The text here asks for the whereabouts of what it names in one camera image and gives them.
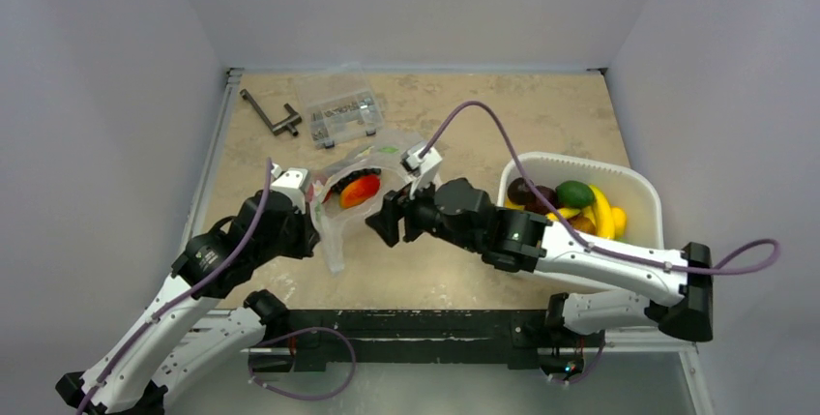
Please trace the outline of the orange fake fruit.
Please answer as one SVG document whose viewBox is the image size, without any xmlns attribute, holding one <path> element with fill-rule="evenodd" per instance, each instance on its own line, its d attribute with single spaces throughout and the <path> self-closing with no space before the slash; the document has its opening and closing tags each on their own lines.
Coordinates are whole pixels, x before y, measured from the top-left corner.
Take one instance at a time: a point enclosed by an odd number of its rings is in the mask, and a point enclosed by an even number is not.
<svg viewBox="0 0 820 415">
<path fill-rule="evenodd" d="M 339 206 L 346 210 L 363 204 L 374 197 L 380 190 L 381 179 L 376 175 L 360 178 L 339 195 Z"/>
</svg>

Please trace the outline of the clear plastic bag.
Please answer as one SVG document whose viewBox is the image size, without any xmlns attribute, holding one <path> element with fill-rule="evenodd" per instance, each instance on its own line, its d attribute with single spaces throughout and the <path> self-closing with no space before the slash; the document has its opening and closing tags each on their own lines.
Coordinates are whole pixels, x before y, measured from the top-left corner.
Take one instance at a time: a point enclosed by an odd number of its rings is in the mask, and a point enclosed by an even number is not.
<svg viewBox="0 0 820 415">
<path fill-rule="evenodd" d="M 386 130 L 311 174 L 309 214 L 319 234 L 319 251 L 333 275 L 344 269 L 344 243 L 380 209 L 384 194 L 411 181 L 401 158 L 422 142 L 416 132 Z"/>
</svg>

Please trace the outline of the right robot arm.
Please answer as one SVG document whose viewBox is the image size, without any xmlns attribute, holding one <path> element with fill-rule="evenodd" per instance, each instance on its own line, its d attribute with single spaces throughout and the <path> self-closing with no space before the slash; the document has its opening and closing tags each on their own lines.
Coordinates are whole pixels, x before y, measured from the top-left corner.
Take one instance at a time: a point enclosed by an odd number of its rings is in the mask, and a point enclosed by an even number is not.
<svg viewBox="0 0 820 415">
<path fill-rule="evenodd" d="M 441 188 L 390 191 L 366 225 L 386 245 L 424 233 L 478 254 L 493 268 L 538 276 L 562 274 L 607 285 L 596 294 L 551 297 L 542 329 L 557 344 L 620 327 L 656 326 L 682 341 L 708 342 L 713 330 L 713 282 L 702 269 L 711 251 L 690 242 L 652 250 L 584 235 L 575 240 L 558 222 L 499 207 L 464 178 Z"/>
</svg>

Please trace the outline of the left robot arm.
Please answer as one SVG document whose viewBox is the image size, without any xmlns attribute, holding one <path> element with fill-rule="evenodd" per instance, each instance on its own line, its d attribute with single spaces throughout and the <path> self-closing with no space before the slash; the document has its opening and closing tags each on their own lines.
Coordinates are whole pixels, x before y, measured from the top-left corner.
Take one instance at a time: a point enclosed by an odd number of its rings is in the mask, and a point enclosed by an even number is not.
<svg viewBox="0 0 820 415">
<path fill-rule="evenodd" d="M 302 195 L 283 189 L 257 192 L 237 215 L 188 241 L 126 335 L 91 368 L 64 374 L 57 393 L 79 414 L 161 414 L 164 399 L 194 366 L 214 361 L 228 346 L 253 339 L 275 346 L 285 340 L 288 320 L 274 311 L 278 303 L 266 293 L 263 311 L 240 311 L 207 333 L 210 349 L 198 344 L 184 353 L 178 346 L 258 267 L 278 256 L 309 257 L 317 241 Z"/>
</svg>

